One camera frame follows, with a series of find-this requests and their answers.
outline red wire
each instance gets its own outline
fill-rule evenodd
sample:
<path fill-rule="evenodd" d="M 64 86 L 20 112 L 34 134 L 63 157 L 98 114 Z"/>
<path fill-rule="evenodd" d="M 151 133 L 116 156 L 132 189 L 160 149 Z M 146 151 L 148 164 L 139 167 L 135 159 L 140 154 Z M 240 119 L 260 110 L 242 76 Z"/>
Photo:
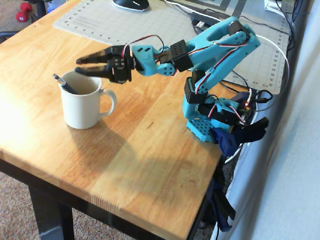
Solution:
<path fill-rule="evenodd" d="M 172 76 L 175 76 L 175 75 L 177 74 L 177 72 L 178 72 L 178 68 L 175 68 L 175 69 L 174 69 L 174 73 L 173 73 Z"/>
<path fill-rule="evenodd" d="M 246 124 L 246 122 L 241 119 L 240 115 L 237 113 L 237 111 L 236 111 L 232 106 L 229 106 L 229 108 L 232 109 L 232 111 L 235 113 L 235 115 L 238 117 L 238 119 L 239 119 L 245 126 L 248 126 L 248 125 Z"/>
<path fill-rule="evenodd" d="M 238 44 L 238 45 L 233 45 L 233 44 L 219 44 L 220 47 L 242 47 L 247 45 L 246 42 Z"/>
<path fill-rule="evenodd" d="M 188 52 L 188 55 L 192 55 L 192 54 L 195 54 L 195 53 L 197 53 L 197 52 L 200 52 L 200 51 L 202 51 L 202 50 L 204 50 L 204 49 L 206 49 L 206 48 L 209 48 L 209 47 L 211 47 L 212 45 L 214 45 L 214 44 L 211 44 L 211 45 L 209 45 L 209 46 L 204 46 L 204 47 L 202 47 L 202 48 L 199 48 L 199 49 L 197 49 L 197 50 L 193 50 L 193 51 L 191 51 L 191 52 Z M 247 45 L 247 43 L 246 42 L 244 42 L 244 43 L 241 43 L 241 44 L 238 44 L 238 45 L 232 45 L 232 44 L 218 44 L 220 47 L 242 47 L 242 46 L 245 46 L 245 45 Z"/>
<path fill-rule="evenodd" d="M 238 48 L 234 48 L 234 49 L 231 49 L 226 55 L 224 55 L 223 58 L 221 58 L 214 66 L 213 68 L 215 69 L 220 63 L 222 63 L 230 54 L 232 54 L 235 50 L 237 50 Z"/>
<path fill-rule="evenodd" d="M 208 118 L 211 117 L 211 114 L 214 112 L 214 109 L 216 108 L 216 105 L 213 105 L 213 107 L 211 108 L 210 112 L 209 112 L 209 115 L 208 115 Z"/>
<path fill-rule="evenodd" d="M 199 83 L 198 87 L 195 89 L 195 94 L 198 94 L 198 91 L 199 91 L 199 88 L 200 88 L 201 84 L 203 84 L 204 81 L 207 80 L 210 75 L 211 75 L 211 73 L 209 72 L 209 73 L 204 77 L 204 79 Z"/>
<path fill-rule="evenodd" d="M 161 43 L 162 43 L 162 50 L 161 50 L 161 52 L 159 53 L 159 55 L 162 54 L 162 53 L 164 52 L 164 50 L 165 50 L 164 41 L 162 41 L 162 39 L 161 39 L 158 35 L 154 35 L 154 34 L 153 34 L 153 35 L 148 35 L 148 36 L 141 37 L 141 38 L 139 38 L 139 39 L 137 39 L 137 40 L 134 40 L 134 41 L 129 42 L 128 44 L 126 44 L 126 45 L 124 46 L 123 50 L 122 50 L 121 57 L 124 58 L 124 56 L 125 56 L 125 50 L 126 50 L 126 48 L 127 48 L 127 46 L 128 46 L 129 44 L 134 44 L 134 43 L 136 43 L 136 42 L 142 41 L 142 40 L 144 40 L 144 39 L 148 39 L 148 38 L 150 38 L 150 37 L 157 37 L 157 38 L 160 39 L 160 41 L 161 41 Z"/>

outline coffee mug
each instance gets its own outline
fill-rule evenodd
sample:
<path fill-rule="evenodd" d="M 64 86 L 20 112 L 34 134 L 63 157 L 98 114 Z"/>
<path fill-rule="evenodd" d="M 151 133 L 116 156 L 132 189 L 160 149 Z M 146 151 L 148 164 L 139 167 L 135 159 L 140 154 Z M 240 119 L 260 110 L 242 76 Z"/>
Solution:
<path fill-rule="evenodd" d="M 101 89 L 102 79 L 79 74 L 75 71 L 66 72 L 61 76 L 77 94 L 66 91 L 60 84 L 63 116 L 66 124 L 75 129 L 88 129 L 98 121 L 109 116 L 116 107 L 116 94 L 110 89 Z M 111 109 L 100 113 L 100 97 L 108 95 L 112 100 Z"/>

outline gray cutting mat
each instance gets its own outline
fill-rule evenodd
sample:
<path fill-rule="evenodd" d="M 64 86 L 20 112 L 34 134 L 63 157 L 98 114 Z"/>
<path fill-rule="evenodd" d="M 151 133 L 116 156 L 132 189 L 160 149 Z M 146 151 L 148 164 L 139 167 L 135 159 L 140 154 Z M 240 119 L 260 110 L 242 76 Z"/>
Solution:
<path fill-rule="evenodd" d="M 215 0 L 186 1 L 180 3 L 205 9 L 216 9 L 228 15 L 244 15 L 255 22 L 266 23 L 284 32 L 289 32 L 288 24 L 280 15 L 264 10 L 263 0 Z M 109 45 L 123 45 L 146 35 L 159 35 L 166 46 L 181 39 L 188 41 L 196 36 L 189 16 L 172 5 L 160 0 L 149 0 L 150 9 L 144 12 L 132 11 L 115 6 L 112 0 L 82 0 L 74 8 L 59 18 L 54 27 L 70 33 L 90 38 Z M 293 5 L 282 3 L 285 11 L 292 11 Z M 260 26 L 240 17 L 242 24 L 248 23 L 258 35 L 269 38 L 285 51 L 288 35 L 266 26 Z M 160 48 L 156 37 L 147 38 L 137 45 L 153 45 Z M 277 50 L 262 44 L 246 57 L 234 70 L 248 79 L 255 89 L 268 89 L 273 94 L 280 92 L 285 60 Z M 243 85 L 230 73 L 226 80 Z"/>

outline pen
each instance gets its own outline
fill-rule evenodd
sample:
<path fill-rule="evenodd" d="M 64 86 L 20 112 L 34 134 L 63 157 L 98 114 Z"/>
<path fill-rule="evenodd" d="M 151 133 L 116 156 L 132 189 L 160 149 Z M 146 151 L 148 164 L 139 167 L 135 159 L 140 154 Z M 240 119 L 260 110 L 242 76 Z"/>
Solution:
<path fill-rule="evenodd" d="M 57 74 L 53 74 L 53 78 L 59 83 L 61 84 L 61 87 L 63 87 L 64 90 L 66 90 L 67 92 L 71 93 L 71 94 L 76 94 L 78 95 L 78 93 L 65 81 L 63 80 L 61 77 L 59 77 Z"/>

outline black table leg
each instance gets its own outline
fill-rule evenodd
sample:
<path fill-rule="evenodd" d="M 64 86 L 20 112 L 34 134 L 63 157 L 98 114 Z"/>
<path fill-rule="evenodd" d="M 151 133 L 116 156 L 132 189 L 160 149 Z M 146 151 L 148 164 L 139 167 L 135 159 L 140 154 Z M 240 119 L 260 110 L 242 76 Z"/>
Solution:
<path fill-rule="evenodd" d="M 72 208 L 29 187 L 41 240 L 74 240 Z"/>

